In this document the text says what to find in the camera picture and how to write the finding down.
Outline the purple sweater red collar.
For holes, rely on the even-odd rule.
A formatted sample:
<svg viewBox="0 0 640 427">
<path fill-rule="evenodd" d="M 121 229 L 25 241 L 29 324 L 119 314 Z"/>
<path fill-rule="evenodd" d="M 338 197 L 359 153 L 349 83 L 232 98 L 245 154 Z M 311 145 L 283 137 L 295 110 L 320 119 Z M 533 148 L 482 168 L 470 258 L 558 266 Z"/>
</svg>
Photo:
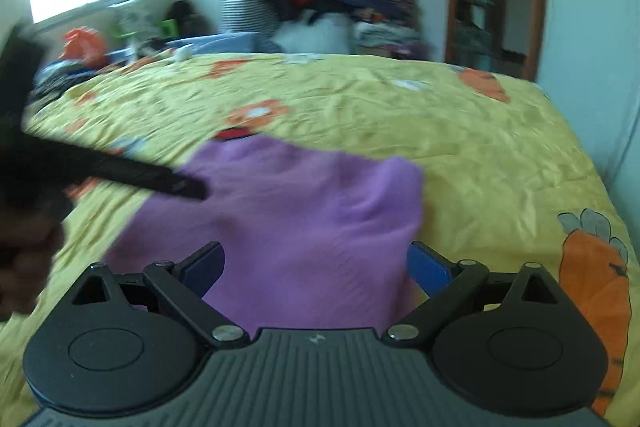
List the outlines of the purple sweater red collar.
<svg viewBox="0 0 640 427">
<path fill-rule="evenodd" d="M 205 301 L 247 332 L 381 330 L 410 310 L 407 251 L 423 218 L 412 162 L 255 134 L 208 141 L 183 172 L 207 184 L 207 199 L 150 196 L 107 249 L 113 271 L 217 242 L 224 272 Z"/>
</svg>

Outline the dark patterned clothes heap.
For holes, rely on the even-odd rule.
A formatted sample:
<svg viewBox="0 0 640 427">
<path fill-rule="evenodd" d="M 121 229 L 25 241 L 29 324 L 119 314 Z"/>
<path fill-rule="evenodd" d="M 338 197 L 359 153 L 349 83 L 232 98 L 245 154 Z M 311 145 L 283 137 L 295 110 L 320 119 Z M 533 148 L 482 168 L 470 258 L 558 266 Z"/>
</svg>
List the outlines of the dark patterned clothes heap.
<svg viewBox="0 0 640 427">
<path fill-rule="evenodd" d="M 90 80 L 97 73 L 96 69 L 87 67 L 81 60 L 52 62 L 38 70 L 28 101 L 35 103 L 51 94 L 60 96 L 79 83 Z"/>
</svg>

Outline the yellow floral bed sheet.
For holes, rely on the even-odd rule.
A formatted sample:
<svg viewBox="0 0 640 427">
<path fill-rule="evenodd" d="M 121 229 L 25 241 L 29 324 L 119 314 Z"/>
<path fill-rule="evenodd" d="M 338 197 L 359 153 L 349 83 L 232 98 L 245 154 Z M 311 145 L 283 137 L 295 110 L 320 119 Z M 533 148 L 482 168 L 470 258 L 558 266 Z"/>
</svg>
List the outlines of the yellow floral bed sheet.
<svg viewBox="0 0 640 427">
<path fill-rule="evenodd" d="M 420 241 L 498 271 L 542 263 L 604 337 L 596 409 L 639 421 L 639 263 L 626 225 L 566 120 L 533 83 L 352 55 L 207 54 L 119 69 L 36 110 L 47 138 L 179 166 L 246 128 L 250 176 L 275 150 L 331 182 L 326 158 L 394 165 Z"/>
</svg>

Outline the orange plastic bag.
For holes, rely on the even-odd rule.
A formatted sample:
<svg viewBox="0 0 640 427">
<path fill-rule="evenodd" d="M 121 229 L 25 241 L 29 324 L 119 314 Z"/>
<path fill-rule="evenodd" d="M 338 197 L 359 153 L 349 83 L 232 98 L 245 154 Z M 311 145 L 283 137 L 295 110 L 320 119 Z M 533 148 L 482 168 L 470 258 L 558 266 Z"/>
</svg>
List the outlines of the orange plastic bag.
<svg viewBox="0 0 640 427">
<path fill-rule="evenodd" d="M 89 68 L 102 67 L 108 62 L 106 42 L 94 28 L 73 28 L 66 32 L 63 41 L 60 60 L 81 61 Z"/>
</svg>

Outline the patterned white pillow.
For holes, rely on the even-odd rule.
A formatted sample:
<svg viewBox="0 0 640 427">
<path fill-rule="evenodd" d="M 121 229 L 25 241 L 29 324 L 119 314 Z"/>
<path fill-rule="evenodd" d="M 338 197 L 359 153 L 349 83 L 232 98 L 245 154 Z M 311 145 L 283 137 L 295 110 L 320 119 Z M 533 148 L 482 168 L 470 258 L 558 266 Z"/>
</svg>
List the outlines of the patterned white pillow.
<svg viewBox="0 0 640 427">
<path fill-rule="evenodd" d="M 157 37 L 160 32 L 152 21 L 145 0 L 127 0 L 108 7 L 113 19 L 114 37 L 120 40 L 138 38 L 141 41 Z"/>
</svg>

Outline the blue quilted blanket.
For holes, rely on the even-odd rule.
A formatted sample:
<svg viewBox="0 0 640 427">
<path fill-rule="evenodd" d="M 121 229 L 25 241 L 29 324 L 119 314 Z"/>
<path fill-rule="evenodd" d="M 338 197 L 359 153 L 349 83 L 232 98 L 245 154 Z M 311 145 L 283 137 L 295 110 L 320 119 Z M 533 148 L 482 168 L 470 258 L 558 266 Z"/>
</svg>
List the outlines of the blue quilted blanket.
<svg viewBox="0 0 640 427">
<path fill-rule="evenodd" d="M 179 39 L 151 39 L 161 51 L 190 46 L 194 55 L 215 53 L 282 53 L 282 48 L 269 36 L 256 31 L 227 31 L 222 34 Z"/>
</svg>

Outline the checkered houndstooth bag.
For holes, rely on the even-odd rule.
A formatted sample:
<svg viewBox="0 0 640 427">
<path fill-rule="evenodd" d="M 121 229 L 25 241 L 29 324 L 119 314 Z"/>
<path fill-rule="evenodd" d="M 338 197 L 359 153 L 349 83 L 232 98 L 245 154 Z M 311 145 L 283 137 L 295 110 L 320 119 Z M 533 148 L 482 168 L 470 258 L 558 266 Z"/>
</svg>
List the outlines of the checkered houndstooth bag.
<svg viewBox="0 0 640 427">
<path fill-rule="evenodd" d="M 272 36 L 280 22 L 267 0 L 220 0 L 219 26 L 224 31 L 255 31 Z"/>
</svg>

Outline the white plastic bag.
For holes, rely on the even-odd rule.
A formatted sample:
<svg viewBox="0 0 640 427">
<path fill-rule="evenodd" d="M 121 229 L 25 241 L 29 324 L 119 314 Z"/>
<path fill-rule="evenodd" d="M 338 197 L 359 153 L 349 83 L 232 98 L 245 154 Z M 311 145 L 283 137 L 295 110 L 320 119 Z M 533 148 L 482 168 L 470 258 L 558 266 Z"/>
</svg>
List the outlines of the white plastic bag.
<svg viewBox="0 0 640 427">
<path fill-rule="evenodd" d="M 352 21 L 343 14 L 323 14 L 312 24 L 306 20 L 283 23 L 272 40 L 285 53 L 352 54 Z"/>
</svg>

